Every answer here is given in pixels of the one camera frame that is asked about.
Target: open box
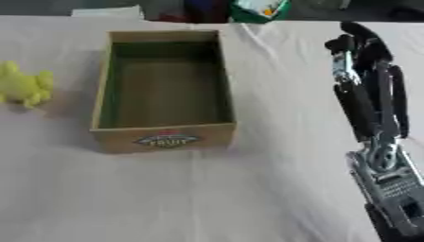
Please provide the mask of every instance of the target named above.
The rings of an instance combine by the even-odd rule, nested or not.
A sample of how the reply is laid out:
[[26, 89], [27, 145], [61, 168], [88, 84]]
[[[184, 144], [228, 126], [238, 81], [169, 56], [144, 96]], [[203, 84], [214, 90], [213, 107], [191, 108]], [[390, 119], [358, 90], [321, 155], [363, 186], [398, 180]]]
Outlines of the open box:
[[91, 125], [107, 151], [227, 146], [235, 126], [218, 31], [110, 33]]

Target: white tablecloth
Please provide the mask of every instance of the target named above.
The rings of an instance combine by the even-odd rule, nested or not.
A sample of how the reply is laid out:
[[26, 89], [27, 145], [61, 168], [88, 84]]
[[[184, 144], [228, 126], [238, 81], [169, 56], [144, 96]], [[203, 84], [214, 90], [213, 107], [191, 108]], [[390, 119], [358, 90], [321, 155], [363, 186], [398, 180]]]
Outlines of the white tablecloth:
[[[367, 24], [407, 77], [424, 140], [424, 25]], [[239, 121], [227, 150], [101, 153], [88, 132], [108, 30], [218, 28]], [[52, 70], [54, 99], [0, 106], [0, 240], [7, 242], [374, 242], [348, 174], [357, 149], [332, 93], [337, 23], [180, 25], [0, 17], [0, 60]], [[414, 155], [421, 155], [416, 146]]]

